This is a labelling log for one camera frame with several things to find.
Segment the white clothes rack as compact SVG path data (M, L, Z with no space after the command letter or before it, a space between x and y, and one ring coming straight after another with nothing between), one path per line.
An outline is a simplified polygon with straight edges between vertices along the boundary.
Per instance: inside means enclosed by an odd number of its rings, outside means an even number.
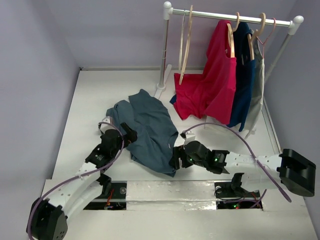
M231 14L223 14L223 13L176 9L172 7L172 3L170 1L165 1L163 3L164 25L163 25L162 59L161 59L161 65L160 65L159 83L156 86L157 90L155 92L156 98L159 98L162 92L165 91L166 81L172 69L171 64L168 64L168 65L166 64L169 21L170 21L171 15L192 16L192 17L215 19L215 20L229 20L234 22L242 21L242 22L251 23L251 24L261 24L261 28L265 27L266 25L270 25L274 27L287 27L288 28L287 35L285 36L278 50L277 55L275 56L270 67L268 68L268 71L265 74L265 78L264 78L265 83L269 80L269 77L271 76L275 66L277 65L279 59L281 58L292 36L296 34L300 25L304 22L304 17L301 15L295 16L291 21L272 20L272 19L267 19L263 16L260 16L260 17L241 16L239 13L235 15L231 15Z

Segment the red t-shirt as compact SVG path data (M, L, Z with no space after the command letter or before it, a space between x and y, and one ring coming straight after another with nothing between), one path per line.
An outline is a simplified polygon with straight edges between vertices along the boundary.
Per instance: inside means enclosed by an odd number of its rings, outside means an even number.
M173 104L182 120L189 116L201 119L209 116L224 125L231 120L236 92L236 63L230 55L228 20L220 20L210 39L207 61L200 74L185 73L179 84L180 74L174 74L176 101Z

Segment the thin beige plastic hanger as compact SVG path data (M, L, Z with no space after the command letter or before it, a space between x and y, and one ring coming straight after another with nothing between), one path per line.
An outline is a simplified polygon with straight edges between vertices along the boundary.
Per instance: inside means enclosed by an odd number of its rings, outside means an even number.
M179 59L178 59L178 70L182 72L183 68L183 58L184 58L184 30L185 30L185 21L186 21L186 10L183 10L182 15L182 24L180 31L180 45L179 45Z

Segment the light grey t-shirt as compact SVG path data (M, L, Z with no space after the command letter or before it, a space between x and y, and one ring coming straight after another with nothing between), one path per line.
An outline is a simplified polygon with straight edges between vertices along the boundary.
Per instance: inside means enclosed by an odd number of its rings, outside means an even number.
M255 59L255 75L250 107L244 126L244 130L247 131L245 139L247 139L250 135L254 134L255 132L255 126L258 122L259 115L263 107L263 96L265 87L265 59L263 57L263 54L261 53L259 47L259 40L257 38L253 41L253 50Z

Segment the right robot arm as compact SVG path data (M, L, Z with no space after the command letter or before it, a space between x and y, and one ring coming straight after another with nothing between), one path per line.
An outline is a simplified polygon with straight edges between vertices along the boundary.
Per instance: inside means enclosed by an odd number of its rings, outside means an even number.
M316 165L292 149L271 156L244 155L228 150L210 150L199 141L175 147L169 164L178 170L192 165L231 178L235 196L256 190L285 190L302 197L314 197Z

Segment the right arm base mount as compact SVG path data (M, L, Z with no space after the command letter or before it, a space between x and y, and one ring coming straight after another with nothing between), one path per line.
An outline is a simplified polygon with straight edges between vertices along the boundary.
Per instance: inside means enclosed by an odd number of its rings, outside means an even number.
M235 173L230 181L214 183L214 196L218 210L263 209L261 194L242 187L244 173Z

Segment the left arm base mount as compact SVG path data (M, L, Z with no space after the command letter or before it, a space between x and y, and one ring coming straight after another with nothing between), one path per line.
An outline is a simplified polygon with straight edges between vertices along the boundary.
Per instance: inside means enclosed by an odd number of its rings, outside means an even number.
M102 190L102 194L92 200L84 210L126 210L127 182L111 182L108 187Z

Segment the grey-blue t-shirt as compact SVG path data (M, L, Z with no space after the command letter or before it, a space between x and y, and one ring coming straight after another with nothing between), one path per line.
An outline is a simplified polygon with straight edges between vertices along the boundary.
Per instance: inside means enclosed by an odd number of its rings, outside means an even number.
M163 103L141 89L106 111L114 126L123 134L121 123L137 132L137 140L126 148L131 159L152 171L174 177L176 169L170 165L178 130Z

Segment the navy blue t-shirt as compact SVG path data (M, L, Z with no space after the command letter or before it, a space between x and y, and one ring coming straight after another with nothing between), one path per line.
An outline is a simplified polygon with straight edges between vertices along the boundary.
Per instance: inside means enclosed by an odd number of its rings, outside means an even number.
M225 124L229 128L238 126L240 132L245 127L255 80L255 60L250 61L248 34L251 34L251 30L245 22L240 22L237 30L233 33L236 58L236 90L230 122ZM171 104L176 102L176 95L170 102Z

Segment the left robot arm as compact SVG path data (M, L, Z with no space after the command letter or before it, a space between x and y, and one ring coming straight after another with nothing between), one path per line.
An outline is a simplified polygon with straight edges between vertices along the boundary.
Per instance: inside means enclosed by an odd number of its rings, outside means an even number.
M101 142L92 150L74 176L52 187L37 198L30 209L26 233L30 240L62 240L69 222L97 197L111 196L111 179L105 171L118 159L124 148L138 139L125 122L111 125L100 135Z

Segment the wooden hanger holding red shirt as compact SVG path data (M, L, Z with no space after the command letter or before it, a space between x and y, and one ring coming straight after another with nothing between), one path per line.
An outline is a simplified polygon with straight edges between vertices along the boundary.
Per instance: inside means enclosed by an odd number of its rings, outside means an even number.
M240 24L240 13L236 12L236 25L232 27L230 23L227 24L227 36L228 36L228 44L230 48L230 57L235 57L235 43L233 33L238 29Z

